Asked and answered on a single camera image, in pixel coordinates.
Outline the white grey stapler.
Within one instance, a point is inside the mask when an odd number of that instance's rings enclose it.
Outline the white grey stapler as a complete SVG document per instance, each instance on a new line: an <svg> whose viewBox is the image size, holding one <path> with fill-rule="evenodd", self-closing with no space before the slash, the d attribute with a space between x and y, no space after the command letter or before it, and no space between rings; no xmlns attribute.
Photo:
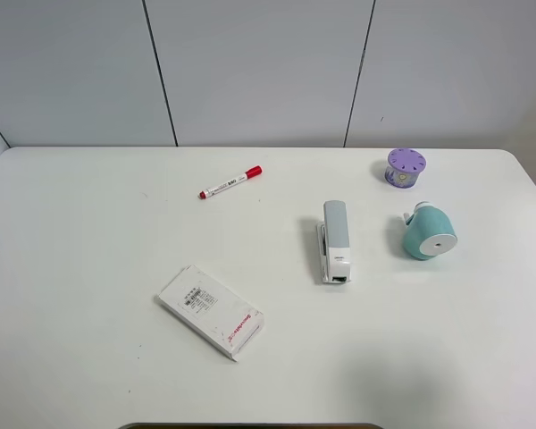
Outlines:
<svg viewBox="0 0 536 429"><path fill-rule="evenodd" d="M323 221L316 225L322 282L344 284L351 280L351 250L347 206L344 201L323 204Z"/></svg>

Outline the red whiteboard marker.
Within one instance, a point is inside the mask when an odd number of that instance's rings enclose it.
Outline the red whiteboard marker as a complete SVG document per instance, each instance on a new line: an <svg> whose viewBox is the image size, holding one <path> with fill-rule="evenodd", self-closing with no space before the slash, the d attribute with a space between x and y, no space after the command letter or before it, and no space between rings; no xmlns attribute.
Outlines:
<svg viewBox="0 0 536 429"><path fill-rule="evenodd" d="M262 172L263 172L262 167L260 165L256 165L256 166L252 167L251 169L245 171L241 175L239 175L239 176L237 176L235 178L232 178L232 179L230 179L228 181L225 181L225 182L221 183L218 186L211 187L211 188L208 188L208 189L200 191L199 194L198 194L198 197L201 200L208 199L208 198L213 197L213 196L215 196L215 195L217 195L217 194L219 194L221 192L224 192L227 189L233 188L233 187L239 185L242 182L248 181L248 180L260 175Z"/></svg>

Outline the white cardboard box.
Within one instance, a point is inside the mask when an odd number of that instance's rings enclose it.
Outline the white cardboard box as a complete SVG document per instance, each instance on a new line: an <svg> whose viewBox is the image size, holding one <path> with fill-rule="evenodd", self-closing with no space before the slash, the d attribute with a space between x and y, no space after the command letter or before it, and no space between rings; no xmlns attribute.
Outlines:
<svg viewBox="0 0 536 429"><path fill-rule="evenodd" d="M181 270L156 301L232 361L264 327L260 310L194 265Z"/></svg>

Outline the purple round container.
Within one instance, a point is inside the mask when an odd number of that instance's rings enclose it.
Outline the purple round container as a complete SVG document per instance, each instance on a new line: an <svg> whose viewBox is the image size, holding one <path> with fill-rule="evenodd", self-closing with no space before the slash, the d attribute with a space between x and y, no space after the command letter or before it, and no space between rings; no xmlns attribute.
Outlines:
<svg viewBox="0 0 536 429"><path fill-rule="evenodd" d="M407 147L391 150L387 161L384 178L391 186L400 189L412 188L427 165L421 153Z"/></svg>

